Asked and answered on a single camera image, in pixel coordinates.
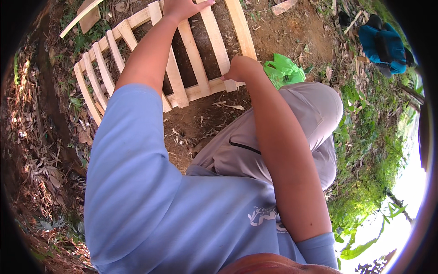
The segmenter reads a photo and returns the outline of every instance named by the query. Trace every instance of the wooden slat frame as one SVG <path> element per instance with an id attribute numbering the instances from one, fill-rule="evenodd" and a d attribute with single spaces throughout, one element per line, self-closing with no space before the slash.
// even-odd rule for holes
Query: wooden slat frame
<path id="1" fill-rule="evenodd" d="M 160 0 L 156 2 L 158 5 L 155 4 L 155 2 L 151 4 L 155 6 L 155 10 L 157 10 L 156 8 L 157 6 L 160 8 L 159 13 L 161 17 L 162 16 L 161 10 L 163 9 L 164 0 Z M 197 0 L 196 2 L 200 3 L 203 2 L 203 0 Z M 252 43 L 251 34 L 249 32 L 249 28 L 246 22 L 246 18 L 243 14 L 243 11 L 241 7 L 239 8 L 240 6 L 239 1 L 226 0 L 226 4 L 230 16 L 232 18 L 234 27 L 236 29 L 236 35 L 240 43 L 242 54 L 256 60 L 257 56 L 254 50 L 254 45 Z M 216 59 L 218 61 L 218 65 L 221 70 L 221 73 L 225 74 L 226 72 L 228 72 L 230 68 L 230 60 L 228 58 L 228 54 L 226 53 L 225 45 L 223 43 L 219 28 L 217 26 L 216 19 L 214 17 L 213 12 L 211 11 L 211 8 L 208 7 L 207 9 L 203 10 L 203 12 L 201 12 L 201 16 L 204 21 L 205 27 L 207 29 L 209 39 L 212 43 L 213 51 L 216 55 Z M 93 48 L 89 52 L 87 52 L 87 54 L 84 54 L 85 57 L 82 58 L 79 62 L 77 62 L 74 66 L 74 74 L 82 75 L 83 83 L 81 82 L 81 80 L 78 80 L 78 83 L 80 85 L 83 94 L 84 94 L 83 88 L 86 88 L 86 84 L 82 73 L 86 71 L 88 77 L 90 78 L 90 82 L 92 83 L 93 89 L 96 93 L 96 97 L 98 98 L 98 100 L 94 103 L 94 100 L 92 99 L 89 93 L 85 94 L 84 98 L 87 97 L 85 99 L 85 102 L 89 106 L 88 108 L 90 109 L 93 117 L 96 116 L 95 120 L 98 123 L 98 125 L 100 124 L 100 121 L 102 119 L 102 116 L 99 115 L 99 111 L 102 113 L 102 115 L 104 114 L 106 110 L 107 98 L 104 96 L 103 92 L 100 89 L 100 85 L 99 82 L 97 81 L 97 77 L 95 76 L 94 69 L 92 69 L 92 62 L 97 61 L 99 70 L 102 75 L 102 79 L 104 81 L 105 86 L 107 87 L 108 94 L 112 96 L 115 84 L 109 74 L 107 66 L 105 65 L 102 52 L 104 52 L 107 49 L 110 49 L 111 54 L 116 62 L 116 66 L 119 72 L 121 73 L 123 71 L 125 63 L 117 47 L 117 41 L 123 39 L 126 42 L 129 49 L 133 51 L 137 45 L 137 41 L 134 37 L 134 34 L 132 33 L 132 30 L 148 22 L 149 20 L 151 20 L 151 14 L 150 14 L 150 7 L 148 6 L 142 9 L 141 11 L 135 13 L 128 19 L 125 19 L 122 22 L 120 22 L 114 29 L 108 30 L 105 37 L 103 37 L 98 42 L 93 44 Z M 206 97 L 213 93 L 221 92 L 224 90 L 230 92 L 236 90 L 237 87 L 239 86 L 245 85 L 245 83 L 243 82 L 236 83 L 233 80 L 228 80 L 223 82 L 222 80 L 220 80 L 220 78 L 216 78 L 211 81 L 208 81 L 207 75 L 205 73 L 204 65 L 202 63 L 201 57 L 199 55 L 199 51 L 194 42 L 193 34 L 191 33 L 190 24 L 188 23 L 188 21 L 185 20 L 181 22 L 178 25 L 178 30 L 181 34 L 181 38 L 186 48 L 187 55 L 189 56 L 189 60 L 192 65 L 198 84 L 184 89 L 181 80 L 179 85 L 179 93 L 184 94 L 183 98 L 185 97 L 185 99 L 183 99 L 182 101 L 181 98 L 177 98 L 178 92 L 175 93 L 175 90 L 178 89 L 174 89 L 173 86 L 172 86 L 172 89 L 174 90 L 173 94 L 167 96 L 164 96 L 164 94 L 162 94 L 164 112 L 168 112 L 172 110 L 173 107 L 188 106 L 189 102 L 200 99 L 202 97 Z M 176 71 L 172 71 L 171 74 L 179 76 L 177 78 L 180 79 L 181 78 L 180 73 L 172 49 L 169 54 L 169 61 L 171 64 L 174 64 L 173 69 L 176 68 Z"/>

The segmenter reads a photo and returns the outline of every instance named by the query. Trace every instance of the dirt ground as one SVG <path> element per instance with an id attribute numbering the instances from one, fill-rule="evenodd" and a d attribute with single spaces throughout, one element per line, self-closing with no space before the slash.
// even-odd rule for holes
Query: dirt ground
<path id="1" fill-rule="evenodd" d="M 59 209 L 65 215 L 74 216 L 78 220 L 72 224 L 75 232 L 83 217 L 86 167 L 92 142 L 79 142 L 79 135 L 86 132 L 93 138 L 98 128 L 87 115 L 85 107 L 75 109 L 71 103 L 71 98 L 81 96 L 71 75 L 73 64 L 80 60 L 83 53 L 74 55 L 74 45 L 77 43 L 75 30 L 70 31 L 64 39 L 58 36 L 61 31 L 60 20 L 68 5 L 74 2 L 75 0 L 53 0 L 39 15 L 35 21 L 35 31 L 31 31 L 21 43 L 17 57 L 19 84 L 14 84 L 14 72 L 11 70 L 11 77 L 6 84 L 8 88 L 5 89 L 1 101 L 1 168 L 10 182 L 6 189 L 17 215 L 17 222 L 20 227 L 28 228 L 27 232 L 25 229 L 23 232 L 32 252 L 42 254 L 43 258 L 40 260 L 53 273 L 91 271 L 85 245 L 60 237 L 60 228 L 50 232 L 43 230 L 42 233 L 41 229 L 35 228 L 38 225 L 35 215 L 55 220 L 60 217 Z M 105 2 L 113 15 L 107 22 L 111 28 L 146 7 L 152 0 L 131 0 L 126 12 L 115 10 L 118 2 L 121 1 Z M 294 8 L 280 16 L 275 16 L 270 11 L 272 1 L 244 2 L 244 12 L 255 51 L 262 64 L 272 60 L 274 53 L 279 53 L 304 68 L 314 66 L 312 72 L 307 74 L 306 81 L 319 81 L 332 86 L 342 81 L 342 70 L 333 70 L 330 78 L 319 73 L 329 64 L 339 65 L 340 60 L 349 55 L 347 48 L 340 48 L 342 44 L 334 17 L 319 14 L 316 5 L 312 4 L 313 1 L 308 0 L 299 0 Z M 223 1 L 217 1 L 212 10 L 231 60 L 234 55 L 241 53 L 228 10 Z M 189 23 L 207 77 L 209 80 L 220 77 L 200 14 L 190 18 Z M 137 40 L 151 27 L 151 22 L 148 22 L 134 30 Z M 194 73 L 178 31 L 172 45 L 184 86 L 187 88 L 195 85 Z M 119 48 L 122 56 L 129 58 L 129 49 L 123 40 L 119 42 Z M 104 54 L 104 58 L 109 56 L 108 52 Z M 118 79 L 119 72 L 111 61 L 112 58 L 109 59 L 110 73 L 114 79 Z M 98 71 L 96 73 L 103 83 Z M 165 94 L 171 93 L 167 77 L 163 91 Z M 185 173 L 200 149 L 197 144 L 201 140 L 214 137 L 244 112 L 212 105 L 220 101 L 226 101 L 228 105 L 241 105 L 245 110 L 251 107 L 251 99 L 245 87 L 239 87 L 235 92 L 216 93 L 190 102 L 188 107 L 174 108 L 163 115 L 165 145 L 170 161 L 181 173 Z M 49 242 L 59 237 L 63 244 L 59 247 L 59 252 L 55 252 Z"/>

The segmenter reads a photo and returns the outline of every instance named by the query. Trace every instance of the fingers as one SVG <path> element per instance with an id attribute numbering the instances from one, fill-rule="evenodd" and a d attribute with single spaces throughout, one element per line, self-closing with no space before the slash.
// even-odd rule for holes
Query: fingers
<path id="1" fill-rule="evenodd" d="M 228 76 L 228 73 L 224 74 L 220 78 L 222 81 L 230 80 L 230 77 Z"/>
<path id="2" fill-rule="evenodd" d="M 199 4 L 197 4 L 198 10 L 202 11 L 203 9 L 205 9 L 206 7 L 212 6 L 214 5 L 216 2 L 214 0 L 208 0 L 208 1 L 204 1 L 201 2 Z"/>

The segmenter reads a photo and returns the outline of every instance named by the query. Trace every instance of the wooden slat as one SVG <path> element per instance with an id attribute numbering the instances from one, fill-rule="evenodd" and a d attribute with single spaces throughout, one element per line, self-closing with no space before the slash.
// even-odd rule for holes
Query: wooden slat
<path id="1" fill-rule="evenodd" d="M 190 64 L 192 65 L 196 81 L 201 89 L 201 94 L 203 96 L 211 95 L 212 90 L 208 84 L 208 78 L 207 74 L 205 73 L 204 64 L 202 63 L 198 48 L 196 47 L 189 21 L 183 20 L 178 25 L 178 30 L 186 48 L 187 55 L 189 56 Z"/>
<path id="2" fill-rule="evenodd" d="M 114 84 L 113 79 L 111 78 L 111 74 L 108 70 L 108 67 L 105 64 L 105 60 L 103 59 L 102 52 L 100 52 L 99 43 L 96 42 L 93 44 L 93 51 L 96 55 L 97 65 L 100 70 L 100 75 L 102 76 L 103 83 L 105 84 L 106 90 L 108 91 L 109 96 L 113 96 L 114 88 L 116 85 Z"/>
<path id="3" fill-rule="evenodd" d="M 209 84 L 210 84 L 210 87 L 212 89 L 212 93 L 218 93 L 218 92 L 226 90 L 225 84 L 220 78 L 210 80 Z M 245 85 L 245 83 L 244 82 L 236 82 L 236 85 L 239 87 L 239 86 Z M 202 96 L 201 89 L 199 88 L 199 85 L 194 85 L 194 86 L 191 86 L 190 88 L 186 88 L 186 94 L 187 94 L 187 98 L 189 99 L 190 102 L 195 101 L 197 99 L 200 99 L 202 97 L 205 97 L 205 96 Z M 175 95 L 170 94 L 167 96 L 167 99 L 169 100 L 172 107 L 178 106 L 178 103 L 175 99 Z"/>
<path id="4" fill-rule="evenodd" d="M 81 89 L 82 96 L 85 99 L 85 102 L 87 103 L 88 109 L 91 112 L 91 115 L 93 116 L 94 120 L 96 121 L 97 125 L 100 125 L 100 122 L 102 122 L 102 118 L 100 117 L 100 114 L 94 105 L 94 100 L 91 98 L 90 93 L 88 92 L 88 87 L 85 84 L 84 75 L 82 74 L 82 71 L 79 67 L 79 63 L 76 63 L 73 67 L 74 73 L 76 75 L 76 79 L 79 84 L 79 88 Z"/>
<path id="5" fill-rule="evenodd" d="M 105 94 L 103 94 L 102 90 L 100 89 L 100 84 L 99 81 L 97 80 L 96 73 L 94 73 L 93 64 L 90 61 L 90 56 L 88 52 L 85 52 L 82 55 L 82 57 L 84 58 L 85 68 L 87 69 L 87 75 L 88 78 L 90 79 L 91 86 L 93 87 L 97 100 L 99 100 L 99 103 L 101 104 L 103 110 L 106 110 L 108 99 L 105 97 Z"/>
<path id="6" fill-rule="evenodd" d="M 116 62 L 116 66 L 119 69 L 119 72 L 122 73 L 123 69 L 125 68 L 125 62 L 123 62 L 123 58 L 122 55 L 120 54 L 119 47 L 117 46 L 116 40 L 114 38 L 113 31 L 110 29 L 106 31 L 105 38 L 107 39 L 107 42 L 109 44 L 109 49 Z"/>
<path id="7" fill-rule="evenodd" d="M 148 5 L 149 14 L 151 15 L 152 25 L 155 25 L 162 18 L 161 9 L 158 1 L 152 2 Z M 169 59 L 166 66 L 167 77 L 169 78 L 170 85 L 172 86 L 173 93 L 178 102 L 178 107 L 187 107 L 189 100 L 184 89 L 183 80 L 181 79 L 180 70 L 178 69 L 175 54 L 173 48 L 170 46 Z"/>
<path id="8" fill-rule="evenodd" d="M 204 0 L 196 0 L 196 3 L 202 3 Z M 230 70 L 230 59 L 226 53 L 226 48 L 220 34 L 218 23 L 212 12 L 211 7 L 207 7 L 201 11 L 201 17 L 204 21 L 205 29 L 207 30 L 208 37 L 213 47 L 216 60 L 218 61 L 219 70 L 222 75 L 226 74 Z M 226 91 L 231 92 L 237 89 L 236 82 L 233 80 L 225 81 Z"/>
<path id="9" fill-rule="evenodd" d="M 254 44 L 251 33 L 249 32 L 248 23 L 239 0 L 225 0 L 226 6 L 230 13 L 231 20 L 236 30 L 237 40 L 239 41 L 242 55 L 251 57 L 257 61 Z"/>
<path id="10" fill-rule="evenodd" d="M 91 3 L 88 7 L 86 7 L 78 16 L 76 16 L 73 21 L 70 22 L 70 24 L 67 25 L 67 27 L 59 34 L 61 38 L 64 38 L 64 36 L 76 25 L 79 20 L 81 20 L 88 12 L 90 12 L 93 8 L 97 7 L 100 2 L 103 0 L 95 0 L 93 3 Z"/>
<path id="11" fill-rule="evenodd" d="M 120 22 L 120 24 L 117 25 L 117 29 L 119 30 L 123 40 L 125 40 L 131 52 L 134 51 L 138 43 L 135 39 L 134 33 L 132 33 L 132 29 L 129 26 L 128 20 L 123 20 Z"/>
<path id="12" fill-rule="evenodd" d="M 100 113 L 103 115 L 105 115 L 105 111 L 103 110 L 102 106 L 99 104 L 98 101 L 96 101 L 96 107 L 97 109 L 100 111 Z"/>

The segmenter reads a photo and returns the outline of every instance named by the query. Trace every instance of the person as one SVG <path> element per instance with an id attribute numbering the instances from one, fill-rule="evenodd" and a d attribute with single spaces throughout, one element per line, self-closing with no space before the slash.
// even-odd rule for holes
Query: person
<path id="1" fill-rule="evenodd" d="M 245 82 L 253 108 L 186 175 L 169 162 L 161 94 L 170 45 L 182 20 L 214 3 L 165 0 L 120 75 L 87 173 L 91 263 L 100 273 L 339 273 L 319 178 L 332 176 L 324 161 L 343 111 L 330 87 L 277 91 L 257 61 L 235 56 L 222 80 Z"/>
<path id="2" fill-rule="evenodd" d="M 376 14 L 371 14 L 368 22 L 359 28 L 359 40 L 370 62 L 387 78 L 404 73 L 406 66 L 415 66 L 414 57 L 400 35 Z"/>

